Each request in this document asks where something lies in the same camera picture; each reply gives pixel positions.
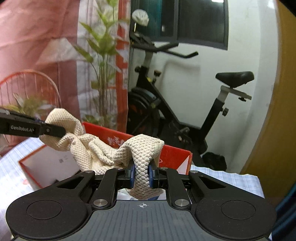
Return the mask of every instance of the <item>metal screw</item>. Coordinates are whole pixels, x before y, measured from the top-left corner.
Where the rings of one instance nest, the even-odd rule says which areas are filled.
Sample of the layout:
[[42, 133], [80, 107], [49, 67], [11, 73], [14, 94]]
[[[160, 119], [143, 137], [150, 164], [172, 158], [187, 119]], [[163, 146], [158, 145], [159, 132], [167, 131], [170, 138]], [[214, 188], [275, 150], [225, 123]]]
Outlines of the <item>metal screw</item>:
[[107, 204], [108, 204], [108, 201], [105, 199], [94, 200], [94, 205], [97, 207], [103, 207], [103, 206], [106, 206]]
[[177, 200], [175, 201], [175, 204], [176, 204], [177, 206], [179, 206], [179, 207], [185, 207], [185, 206], [187, 206], [187, 205], [189, 204], [189, 201], [186, 200], [186, 199], [177, 199]]
[[222, 111], [222, 115], [223, 115], [223, 116], [226, 116], [227, 113], [228, 113], [228, 111], [229, 111], [229, 109], [225, 108], [225, 109]]

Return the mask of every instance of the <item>cream towel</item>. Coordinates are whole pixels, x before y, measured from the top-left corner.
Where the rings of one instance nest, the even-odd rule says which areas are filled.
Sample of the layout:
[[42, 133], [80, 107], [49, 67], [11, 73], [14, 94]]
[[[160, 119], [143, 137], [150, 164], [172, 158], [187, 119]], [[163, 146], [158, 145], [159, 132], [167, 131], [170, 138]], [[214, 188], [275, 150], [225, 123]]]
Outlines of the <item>cream towel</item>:
[[128, 139], [119, 149], [114, 149], [97, 136], [84, 134], [80, 121], [65, 109], [52, 110], [45, 122], [64, 127], [66, 135], [62, 138], [43, 135], [40, 140], [55, 150], [70, 151], [81, 171], [94, 170], [96, 175], [104, 174], [111, 168], [127, 167], [133, 158], [136, 172], [130, 195], [145, 200], [162, 193], [161, 189], [149, 187], [148, 177], [149, 162], [154, 159], [158, 165], [164, 145], [162, 140], [141, 134]]

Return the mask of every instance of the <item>bike seat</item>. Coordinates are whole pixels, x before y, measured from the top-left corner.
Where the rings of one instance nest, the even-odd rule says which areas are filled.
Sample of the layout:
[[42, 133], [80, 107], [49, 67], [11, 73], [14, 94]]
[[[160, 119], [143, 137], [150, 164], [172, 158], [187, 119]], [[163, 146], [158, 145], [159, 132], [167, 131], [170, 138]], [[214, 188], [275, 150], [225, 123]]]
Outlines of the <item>bike seat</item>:
[[236, 88], [254, 80], [254, 74], [251, 71], [244, 72], [226, 72], [216, 74], [216, 79], [220, 80], [230, 88]]

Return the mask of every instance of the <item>dark window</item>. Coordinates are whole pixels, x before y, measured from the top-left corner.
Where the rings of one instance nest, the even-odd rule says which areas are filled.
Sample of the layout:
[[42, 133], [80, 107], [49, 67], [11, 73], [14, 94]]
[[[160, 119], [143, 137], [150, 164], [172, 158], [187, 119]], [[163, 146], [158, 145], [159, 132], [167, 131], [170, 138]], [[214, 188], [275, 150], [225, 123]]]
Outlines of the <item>dark window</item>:
[[132, 11], [138, 8], [148, 13], [149, 24], [137, 30], [153, 41], [227, 49], [227, 0], [132, 0]]

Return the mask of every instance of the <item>blue gripper pad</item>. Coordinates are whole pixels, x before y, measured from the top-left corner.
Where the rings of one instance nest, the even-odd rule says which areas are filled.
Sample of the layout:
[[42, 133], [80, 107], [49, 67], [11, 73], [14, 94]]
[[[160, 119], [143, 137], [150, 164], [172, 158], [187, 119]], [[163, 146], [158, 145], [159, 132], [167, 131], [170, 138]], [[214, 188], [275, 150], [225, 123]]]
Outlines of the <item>blue gripper pad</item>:
[[133, 188], [133, 185], [135, 183], [135, 172], [136, 172], [136, 168], [135, 168], [135, 164], [133, 164], [133, 167], [131, 168], [131, 188]]
[[151, 168], [150, 163], [149, 163], [149, 166], [148, 166], [148, 176], [149, 176], [149, 186], [152, 187], [153, 175], [152, 175], [152, 168]]

